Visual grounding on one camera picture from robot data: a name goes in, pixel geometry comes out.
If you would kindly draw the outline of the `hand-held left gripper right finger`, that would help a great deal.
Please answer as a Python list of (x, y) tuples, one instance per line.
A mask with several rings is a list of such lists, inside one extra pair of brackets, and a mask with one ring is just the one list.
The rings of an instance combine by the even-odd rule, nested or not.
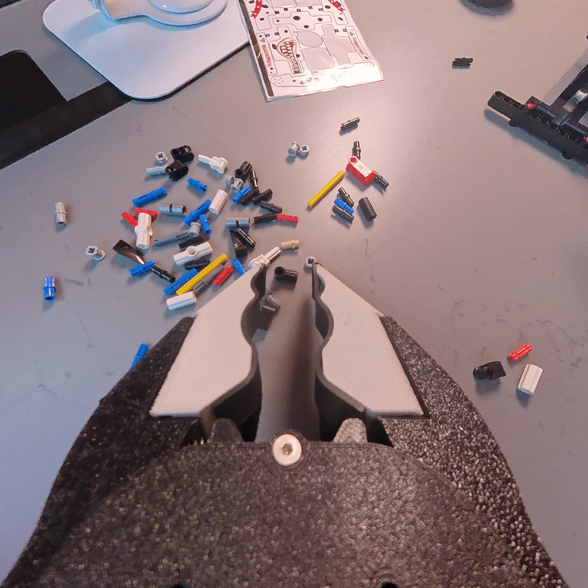
[(339, 425), (353, 417), (425, 415), (383, 315), (322, 265), (313, 266), (315, 323), (323, 338), (315, 355), (320, 417)]

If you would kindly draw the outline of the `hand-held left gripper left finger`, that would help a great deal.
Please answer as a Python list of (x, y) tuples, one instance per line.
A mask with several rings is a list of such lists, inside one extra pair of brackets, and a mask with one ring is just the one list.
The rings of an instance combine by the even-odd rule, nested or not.
[(205, 428), (227, 418), (257, 428), (262, 381), (252, 341), (266, 269), (250, 269), (202, 306), (149, 411), (152, 417), (200, 417)]

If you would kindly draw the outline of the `pile of small toy pieces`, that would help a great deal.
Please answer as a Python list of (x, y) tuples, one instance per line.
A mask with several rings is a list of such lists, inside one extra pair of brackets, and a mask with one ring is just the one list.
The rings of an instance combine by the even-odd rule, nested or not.
[[(368, 168), (361, 160), (360, 143), (356, 141), (353, 144), (352, 156), (349, 158), (345, 171), (339, 171), (335, 176), (330, 179), (327, 184), (322, 187), (316, 195), (313, 196), (307, 203), (307, 207), (312, 209), (315, 207), (326, 195), (338, 185), (347, 173), (350, 177), (355, 178), (363, 186), (371, 184), (377, 185), (382, 190), (386, 190), (389, 186), (388, 181), (379, 174), (378, 172)], [(229, 230), (231, 237), (236, 238), (236, 248), (234, 248), (234, 259), (229, 259), (228, 255), (220, 254), (217, 258), (212, 259), (211, 256), (214, 253), (213, 247), (209, 240), (203, 238), (204, 233), (207, 235), (210, 233), (209, 219), (207, 213), (217, 213), (221, 211), (221, 205), (224, 205), (228, 198), (228, 193), (220, 190), (215, 196), (213, 202), (206, 200), (202, 206), (193, 211), (193, 215), (184, 218), (186, 221), (195, 221), (195, 214), (202, 212), (199, 216), (199, 220), (195, 223), (198, 225), (200, 232), (194, 237), (187, 235), (190, 239), (186, 239), (180, 242), (180, 252), (175, 254), (173, 262), (179, 268), (184, 268), (185, 273), (176, 279), (172, 274), (159, 268), (158, 265), (153, 261), (147, 261), (144, 258), (144, 253), (138, 248), (139, 240), (137, 240), (137, 246), (133, 246), (124, 240), (119, 240), (113, 250), (116, 254), (122, 255), (135, 263), (135, 267), (129, 270), (131, 276), (143, 275), (144, 273), (154, 273), (161, 279), (164, 279), (169, 283), (164, 293), (170, 297), (166, 303), (168, 309), (180, 309), (186, 306), (190, 306), (196, 303), (197, 290), (202, 290), (201, 286), (204, 287), (210, 282), (208, 278), (212, 276), (214, 280), (211, 281), (215, 286), (222, 286), (226, 282), (229, 276), (233, 272), (238, 275), (245, 275), (249, 268), (249, 262), (247, 267), (243, 265), (242, 259), (245, 259), (249, 254), (249, 250), (253, 250), (255, 247), (255, 241), (251, 238), (249, 233), (251, 226), (261, 226), (263, 224), (270, 223), (286, 223), (286, 224), (297, 224), (299, 217), (296, 215), (288, 215), (283, 213), (282, 208), (275, 207), (270, 201), (272, 196), (272, 190), (268, 189), (264, 192), (259, 192), (257, 187), (255, 189), (250, 186), (241, 187), (232, 197), (234, 203), (256, 203), (261, 209), (266, 212), (263, 215), (258, 215), (251, 219), (249, 217), (227, 217), (226, 228)], [(333, 213), (348, 223), (354, 220), (354, 206), (350, 200), (350, 196), (344, 190), (344, 188), (338, 189), (338, 195), (334, 199)], [(141, 231), (143, 229), (151, 230), (151, 213), (147, 210), (138, 210), (141, 217), (141, 223), (138, 219), (134, 220), (135, 229), (141, 229), (137, 233), (137, 238), (146, 237), (150, 238), (148, 232)], [(298, 240), (290, 240), (281, 243), (279, 246), (283, 251), (299, 249)]]

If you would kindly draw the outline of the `white toy sleeve piece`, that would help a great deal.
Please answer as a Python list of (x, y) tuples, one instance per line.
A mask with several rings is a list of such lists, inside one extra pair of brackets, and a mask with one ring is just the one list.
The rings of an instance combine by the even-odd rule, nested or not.
[(516, 387), (517, 393), (534, 395), (543, 369), (535, 364), (526, 364)]

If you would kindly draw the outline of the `white black toy truck model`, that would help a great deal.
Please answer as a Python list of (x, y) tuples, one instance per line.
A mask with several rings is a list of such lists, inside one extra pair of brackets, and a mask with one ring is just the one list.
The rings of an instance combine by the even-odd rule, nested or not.
[(587, 164), (587, 65), (563, 88), (551, 104), (531, 96), (525, 102), (496, 91), (488, 106), (555, 148), (563, 158)]

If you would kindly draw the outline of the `grey desk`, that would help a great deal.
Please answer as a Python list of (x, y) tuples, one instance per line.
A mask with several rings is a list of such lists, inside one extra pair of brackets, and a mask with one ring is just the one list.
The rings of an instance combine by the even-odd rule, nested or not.
[[(587, 585), (587, 169), (487, 110), (496, 90), (543, 98), (587, 47), (587, 1), (350, 1), (382, 67), (378, 84), (268, 103), (249, 46), (172, 97), (128, 102), (1, 170), (1, 579), (26, 545), (63, 459), (99, 400), (188, 312), (165, 283), (132, 280), (111, 247), (133, 236), (145, 168), (189, 144), (249, 160), (297, 226), (256, 232), (258, 250), (299, 239), (268, 281), (282, 309), (260, 333), (258, 440), (318, 437), (316, 343), (306, 256), (392, 316), (451, 375), (492, 430), (535, 529), (570, 586)], [(452, 69), (456, 57), (474, 59)], [(389, 186), (347, 173), (353, 144)], [(354, 220), (333, 213), (338, 189)], [(68, 223), (59, 226), (55, 203)], [(53, 302), (43, 279), (56, 282)], [(518, 362), (507, 355), (528, 343)], [(500, 361), (505, 377), (478, 380)], [(517, 393), (526, 364), (543, 374)]]

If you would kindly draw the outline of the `black desk pad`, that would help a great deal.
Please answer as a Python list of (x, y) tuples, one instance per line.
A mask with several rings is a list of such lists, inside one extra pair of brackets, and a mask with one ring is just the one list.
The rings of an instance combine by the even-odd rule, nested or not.
[(125, 105), (110, 82), (66, 100), (30, 55), (1, 56), (1, 169)]

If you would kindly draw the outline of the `sticker sheet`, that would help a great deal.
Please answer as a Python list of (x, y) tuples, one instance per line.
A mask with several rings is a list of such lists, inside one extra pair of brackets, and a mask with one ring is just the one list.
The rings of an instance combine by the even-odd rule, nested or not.
[(268, 101), (383, 79), (344, 1), (238, 5)]

